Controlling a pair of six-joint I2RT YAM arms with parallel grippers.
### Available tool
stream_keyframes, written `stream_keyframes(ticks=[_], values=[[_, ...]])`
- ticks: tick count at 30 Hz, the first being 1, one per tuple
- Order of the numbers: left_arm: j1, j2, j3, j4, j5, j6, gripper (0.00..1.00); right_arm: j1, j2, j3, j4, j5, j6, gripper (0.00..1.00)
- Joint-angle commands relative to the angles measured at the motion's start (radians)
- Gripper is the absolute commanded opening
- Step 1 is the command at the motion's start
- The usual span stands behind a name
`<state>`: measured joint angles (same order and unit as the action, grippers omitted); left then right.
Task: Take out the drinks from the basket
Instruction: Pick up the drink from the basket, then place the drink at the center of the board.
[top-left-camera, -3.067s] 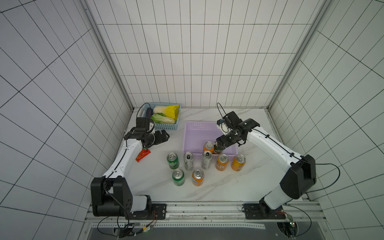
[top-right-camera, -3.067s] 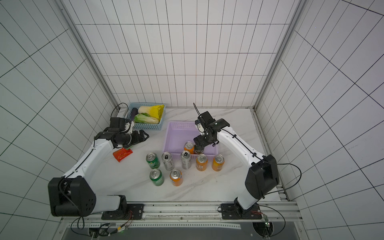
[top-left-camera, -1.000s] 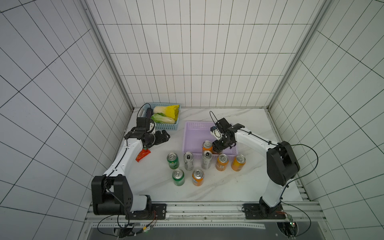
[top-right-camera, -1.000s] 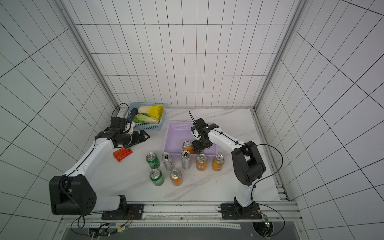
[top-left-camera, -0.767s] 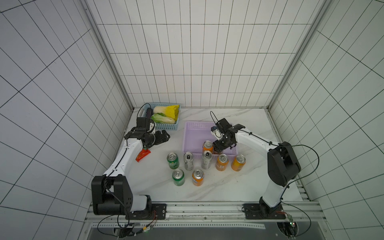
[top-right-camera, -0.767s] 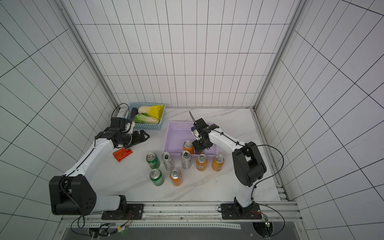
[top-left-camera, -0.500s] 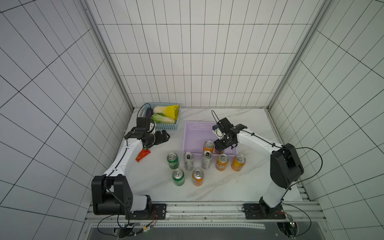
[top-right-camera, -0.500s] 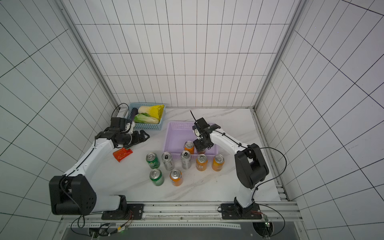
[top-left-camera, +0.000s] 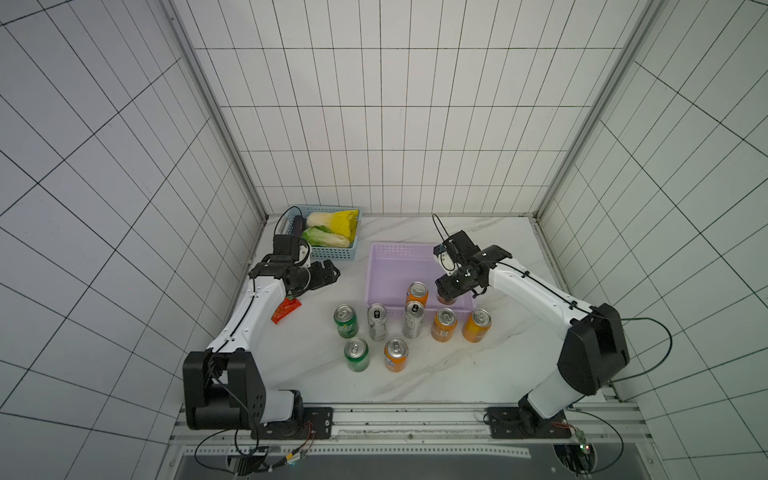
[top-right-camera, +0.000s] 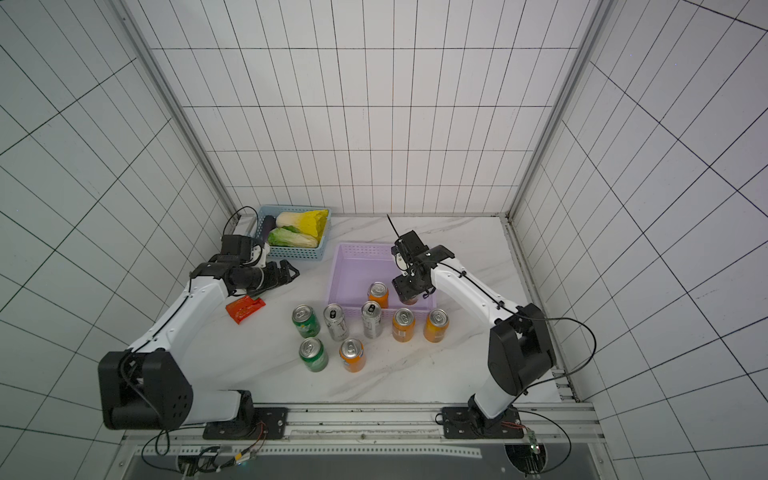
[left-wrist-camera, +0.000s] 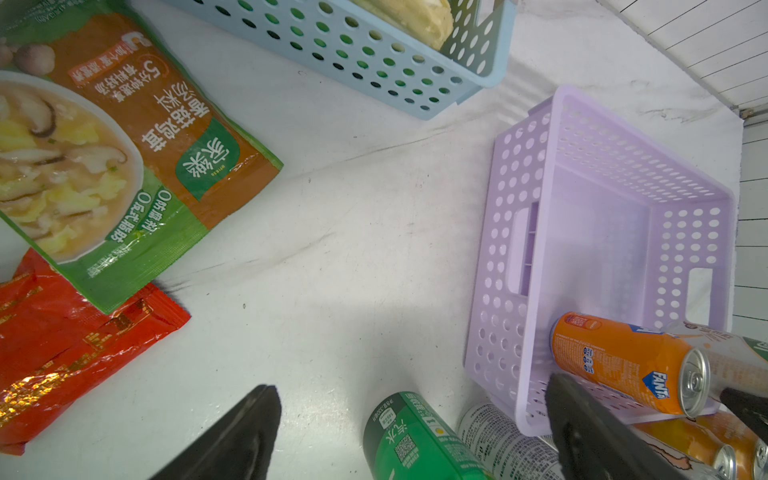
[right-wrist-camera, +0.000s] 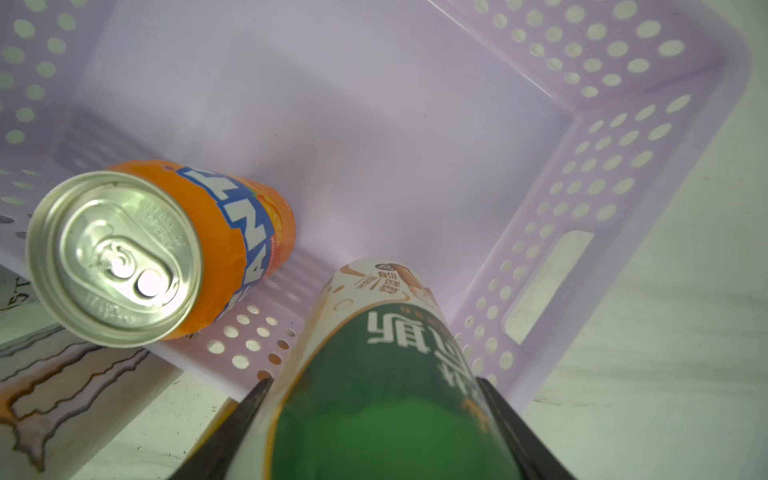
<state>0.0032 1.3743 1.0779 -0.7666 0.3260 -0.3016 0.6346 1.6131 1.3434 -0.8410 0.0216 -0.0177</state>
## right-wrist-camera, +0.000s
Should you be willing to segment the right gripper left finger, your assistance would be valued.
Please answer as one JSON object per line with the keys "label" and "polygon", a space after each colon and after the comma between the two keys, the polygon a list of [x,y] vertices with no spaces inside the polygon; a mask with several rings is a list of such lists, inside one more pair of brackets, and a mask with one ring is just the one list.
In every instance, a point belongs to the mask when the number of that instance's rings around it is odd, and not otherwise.
{"label": "right gripper left finger", "polygon": [[170,479],[224,479],[273,383],[273,378],[260,381]]}

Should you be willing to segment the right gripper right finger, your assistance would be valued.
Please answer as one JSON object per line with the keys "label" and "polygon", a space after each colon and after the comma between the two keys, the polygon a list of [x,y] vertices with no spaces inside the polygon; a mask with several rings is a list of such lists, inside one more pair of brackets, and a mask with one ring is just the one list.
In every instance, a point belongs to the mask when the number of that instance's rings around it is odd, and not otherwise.
{"label": "right gripper right finger", "polygon": [[522,478],[575,480],[497,389],[486,378],[477,377],[476,380]]}

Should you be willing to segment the purple plastic basket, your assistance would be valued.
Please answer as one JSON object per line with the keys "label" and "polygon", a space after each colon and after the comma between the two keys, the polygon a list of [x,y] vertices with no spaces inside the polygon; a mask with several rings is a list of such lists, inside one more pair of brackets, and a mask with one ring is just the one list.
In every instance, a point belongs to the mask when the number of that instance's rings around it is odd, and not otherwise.
{"label": "purple plastic basket", "polygon": [[517,409],[740,99],[701,1],[5,1],[1,262],[57,183],[162,158],[272,185],[290,260],[152,351],[235,398],[343,264],[400,260]]}

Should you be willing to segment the silver slim can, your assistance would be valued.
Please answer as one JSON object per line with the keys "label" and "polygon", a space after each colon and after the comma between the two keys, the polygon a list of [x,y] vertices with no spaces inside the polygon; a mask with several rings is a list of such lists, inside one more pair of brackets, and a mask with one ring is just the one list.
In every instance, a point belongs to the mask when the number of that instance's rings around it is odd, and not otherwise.
{"label": "silver slim can", "polygon": [[69,479],[180,375],[144,348],[70,333],[1,271],[1,476]]}

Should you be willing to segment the green brown can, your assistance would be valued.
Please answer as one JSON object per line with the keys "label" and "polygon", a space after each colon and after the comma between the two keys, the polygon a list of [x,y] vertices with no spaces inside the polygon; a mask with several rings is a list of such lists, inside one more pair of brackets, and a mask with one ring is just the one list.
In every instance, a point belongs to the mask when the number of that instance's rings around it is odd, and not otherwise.
{"label": "green brown can", "polygon": [[230,479],[520,479],[430,289],[363,259],[322,289]]}

